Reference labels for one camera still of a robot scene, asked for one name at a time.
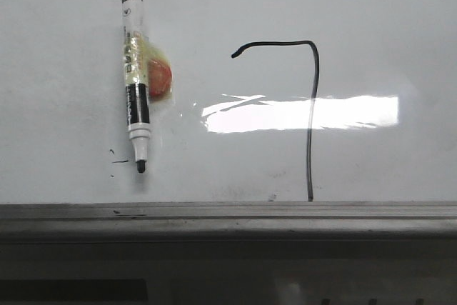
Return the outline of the black and white whiteboard marker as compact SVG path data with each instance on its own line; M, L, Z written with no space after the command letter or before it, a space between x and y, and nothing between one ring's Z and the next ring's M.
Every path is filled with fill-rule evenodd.
M146 170L152 132L149 100L169 92L171 69L160 49L145 36L143 0L121 0L121 3L127 132L137 171L142 174Z

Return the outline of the white whiteboard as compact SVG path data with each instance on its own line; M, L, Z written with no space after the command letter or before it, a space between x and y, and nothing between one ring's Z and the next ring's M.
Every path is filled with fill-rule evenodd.
M144 0L172 92L126 134L121 0L1 0L1 202L456 199L456 0Z

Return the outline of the grey aluminium whiteboard frame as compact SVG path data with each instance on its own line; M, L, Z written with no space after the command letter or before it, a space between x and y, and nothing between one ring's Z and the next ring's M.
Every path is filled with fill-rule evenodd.
M6 204L4 244L454 239L445 201Z

